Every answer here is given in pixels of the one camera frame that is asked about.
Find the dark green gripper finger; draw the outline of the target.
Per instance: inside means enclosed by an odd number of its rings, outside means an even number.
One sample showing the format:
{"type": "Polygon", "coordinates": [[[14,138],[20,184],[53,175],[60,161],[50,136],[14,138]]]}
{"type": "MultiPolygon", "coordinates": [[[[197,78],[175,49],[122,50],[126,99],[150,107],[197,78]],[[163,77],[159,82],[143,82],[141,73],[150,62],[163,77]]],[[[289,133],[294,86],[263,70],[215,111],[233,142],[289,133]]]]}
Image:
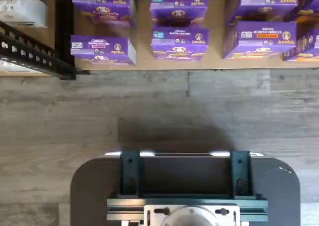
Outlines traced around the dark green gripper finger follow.
{"type": "Polygon", "coordinates": [[[250,152],[231,151],[230,160],[233,197],[254,199],[250,152]]]}
{"type": "Polygon", "coordinates": [[[140,152],[137,150],[124,150],[121,154],[120,194],[124,197],[139,197],[140,159],[140,152]]]}

